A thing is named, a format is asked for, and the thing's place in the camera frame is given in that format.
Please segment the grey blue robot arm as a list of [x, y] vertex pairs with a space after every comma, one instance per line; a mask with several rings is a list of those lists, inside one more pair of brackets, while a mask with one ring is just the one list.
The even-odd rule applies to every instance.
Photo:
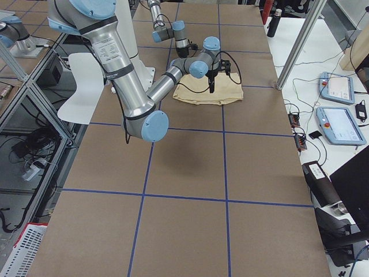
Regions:
[[169, 119], [156, 106], [183, 76], [206, 76], [209, 90], [214, 91], [214, 78], [222, 70], [220, 41], [214, 36], [205, 38], [196, 57], [175, 59], [159, 80], [145, 90], [119, 36], [116, 6], [116, 1], [49, 1], [49, 26], [90, 41], [98, 63], [118, 95], [126, 136], [157, 142], [167, 134]]
[[162, 13], [162, 2], [157, 0], [147, 1], [153, 23], [153, 41], [160, 43], [165, 40], [174, 39], [178, 57], [187, 58], [190, 50], [198, 50], [198, 45], [188, 39], [184, 21], [170, 22], [169, 18]]

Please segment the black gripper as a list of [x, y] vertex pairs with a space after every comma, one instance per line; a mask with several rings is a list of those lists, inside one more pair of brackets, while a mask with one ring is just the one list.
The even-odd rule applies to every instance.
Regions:
[[221, 59], [216, 65], [212, 65], [208, 70], [206, 77], [208, 78], [210, 93], [214, 92], [215, 77], [222, 71], [224, 71], [228, 77], [231, 75], [231, 63], [229, 60]]
[[176, 53], [179, 58], [187, 58], [189, 56], [189, 50], [198, 50], [198, 45], [195, 43], [190, 43], [184, 47], [176, 47]]

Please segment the second robot base grey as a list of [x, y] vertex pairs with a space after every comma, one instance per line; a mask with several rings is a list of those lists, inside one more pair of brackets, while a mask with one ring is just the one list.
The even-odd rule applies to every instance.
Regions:
[[49, 45], [48, 39], [31, 36], [17, 16], [1, 19], [1, 43], [16, 58], [36, 58]]

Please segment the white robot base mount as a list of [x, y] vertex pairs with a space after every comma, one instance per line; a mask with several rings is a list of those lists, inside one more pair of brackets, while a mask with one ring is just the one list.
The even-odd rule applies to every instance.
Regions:
[[49, 1], [48, 8], [51, 27], [90, 41], [122, 104], [127, 130], [138, 135], [156, 109], [146, 94], [155, 69], [138, 55], [128, 1]]

